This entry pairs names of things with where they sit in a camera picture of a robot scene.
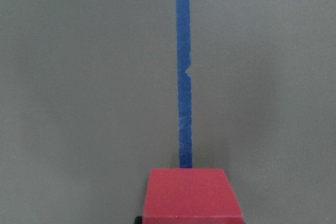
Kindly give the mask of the red block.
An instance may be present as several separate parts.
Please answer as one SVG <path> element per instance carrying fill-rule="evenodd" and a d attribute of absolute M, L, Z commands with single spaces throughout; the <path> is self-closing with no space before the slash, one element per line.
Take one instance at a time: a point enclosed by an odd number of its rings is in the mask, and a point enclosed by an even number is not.
<path fill-rule="evenodd" d="M 214 168 L 150 172 L 143 223 L 245 223 L 226 173 Z"/>

